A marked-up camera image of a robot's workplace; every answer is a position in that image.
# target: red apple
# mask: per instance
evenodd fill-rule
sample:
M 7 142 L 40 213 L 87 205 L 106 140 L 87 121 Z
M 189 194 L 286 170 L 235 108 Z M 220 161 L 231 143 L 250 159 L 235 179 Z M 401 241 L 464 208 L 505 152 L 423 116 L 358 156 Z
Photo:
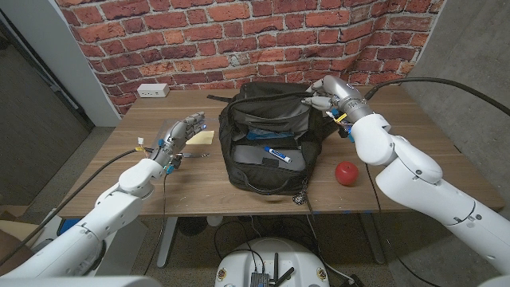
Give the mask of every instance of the red apple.
M 358 178 L 358 174 L 358 168 L 351 162 L 341 162 L 335 169 L 336 180 L 344 186 L 353 184 Z

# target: pen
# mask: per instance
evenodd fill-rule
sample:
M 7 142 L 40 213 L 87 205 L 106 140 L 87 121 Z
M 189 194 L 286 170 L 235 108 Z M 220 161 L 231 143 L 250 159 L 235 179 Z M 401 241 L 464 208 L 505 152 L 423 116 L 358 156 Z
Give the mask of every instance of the pen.
M 288 156 L 285 156 L 284 154 L 275 151 L 270 147 L 264 147 L 264 150 L 270 153 L 271 155 L 276 156 L 278 159 L 285 161 L 286 163 L 290 163 L 292 161 Z

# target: black backpack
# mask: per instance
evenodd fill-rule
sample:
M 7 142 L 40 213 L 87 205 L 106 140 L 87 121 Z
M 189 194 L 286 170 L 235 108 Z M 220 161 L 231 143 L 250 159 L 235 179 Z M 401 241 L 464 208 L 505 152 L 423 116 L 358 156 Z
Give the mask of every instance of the black backpack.
M 251 82 L 241 86 L 219 116 L 219 139 L 230 182 L 261 195 L 302 191 L 321 152 L 322 112 L 301 100 L 307 85 Z M 270 147 L 291 159 L 270 154 Z

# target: table leg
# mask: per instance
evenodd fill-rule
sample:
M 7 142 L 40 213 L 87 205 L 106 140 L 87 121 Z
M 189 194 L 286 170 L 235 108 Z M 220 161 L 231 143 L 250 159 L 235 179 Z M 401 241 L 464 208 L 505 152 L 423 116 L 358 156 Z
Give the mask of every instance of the table leg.
M 359 218 L 361 219 L 361 225 L 365 231 L 365 236 L 368 239 L 370 248 L 372 249 L 372 254 L 374 254 L 375 262 L 379 264 L 386 263 L 383 247 L 381 246 L 381 241 L 375 229 L 374 217 L 372 214 L 359 214 Z
M 168 263 L 168 256 L 170 255 L 170 247 L 172 240 L 174 240 L 176 226 L 177 218 L 167 218 L 163 237 L 161 238 L 161 245 L 159 246 L 158 261 L 156 262 L 159 268 L 164 268 Z

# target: red brick wall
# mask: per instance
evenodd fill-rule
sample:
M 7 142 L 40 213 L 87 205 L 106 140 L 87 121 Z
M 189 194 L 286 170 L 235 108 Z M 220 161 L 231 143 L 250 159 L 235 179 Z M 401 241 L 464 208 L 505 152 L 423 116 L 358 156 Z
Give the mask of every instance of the red brick wall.
M 142 83 L 357 85 L 404 77 L 442 0 L 57 0 L 119 113 Z

